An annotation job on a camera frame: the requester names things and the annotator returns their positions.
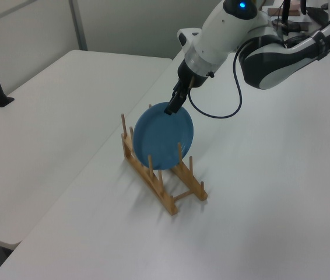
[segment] plastic plate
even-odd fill
[[[155,170],[166,170],[179,163],[178,143],[182,157],[192,144],[194,125],[185,108],[176,114],[164,113],[167,102],[159,103],[146,110],[134,128],[133,149],[138,160],[149,167],[148,155],[152,156]]]

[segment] white table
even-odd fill
[[[0,246],[15,248],[170,59],[71,51],[0,108]]]
[[[148,103],[169,100],[182,58],[128,125]],[[193,89],[202,109],[236,108],[232,59]],[[124,161],[120,127],[7,259],[0,280],[330,279],[330,55],[271,90],[246,85],[240,69],[238,76],[235,117],[212,120],[185,105],[206,202],[189,196],[170,216]],[[174,177],[165,184],[182,191]]]

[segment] wooden peg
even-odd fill
[[[132,137],[134,135],[134,130],[132,129],[132,127],[129,127],[129,129],[130,129],[130,137],[131,137],[131,140],[132,140]]]
[[[125,115],[121,114],[121,119],[122,119],[122,126],[124,127],[124,138],[126,139],[126,137],[128,136],[128,133],[126,131],[126,122],[125,122]]]
[[[192,156],[189,157],[189,170],[191,172],[191,176],[194,176],[194,164],[192,163]]]
[[[148,165],[149,165],[149,177],[153,179],[153,165],[152,165],[152,156],[148,155]]]
[[[160,195],[164,197],[163,172],[159,170],[158,173],[159,173],[159,182],[160,182]]]
[[[178,143],[179,167],[182,169],[182,146]]]
[[[163,172],[161,170],[159,170],[159,181],[160,181],[161,187],[164,187],[164,183],[163,183]]]

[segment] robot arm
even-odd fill
[[[249,0],[224,0],[209,15],[202,29],[182,29],[178,38],[185,58],[179,81],[165,112],[176,113],[192,88],[200,87],[244,42],[239,62],[245,81],[259,89],[281,83],[307,64],[330,52],[330,24],[301,44],[286,48],[266,14]]]

